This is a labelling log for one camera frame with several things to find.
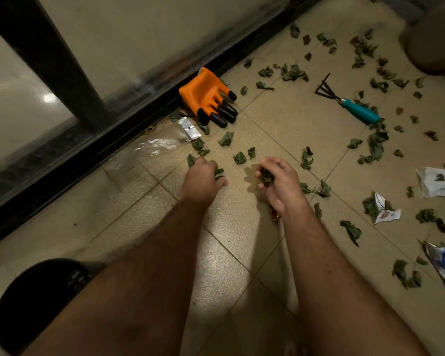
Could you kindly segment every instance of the black bucket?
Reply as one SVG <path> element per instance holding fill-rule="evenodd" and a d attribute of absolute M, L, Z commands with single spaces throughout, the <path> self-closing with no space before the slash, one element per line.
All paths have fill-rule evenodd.
<path fill-rule="evenodd" d="M 0 298 L 0 346 L 21 354 L 91 279 L 91 271 L 71 259 L 25 270 Z"/>

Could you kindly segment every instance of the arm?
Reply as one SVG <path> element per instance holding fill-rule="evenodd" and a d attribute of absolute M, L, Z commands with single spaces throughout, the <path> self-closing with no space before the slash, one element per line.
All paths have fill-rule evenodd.
<path fill-rule="evenodd" d="M 24 355 L 178 355 L 202 219 L 228 184 L 215 181 L 216 168 L 197 159 L 175 207 L 142 244 L 97 275 Z"/>
<path fill-rule="evenodd" d="M 303 195 L 297 172 L 274 157 L 263 158 L 261 166 L 275 176 L 268 187 L 259 188 L 284 223 L 300 315 L 313 353 L 428 355 L 404 320 L 332 241 Z"/>

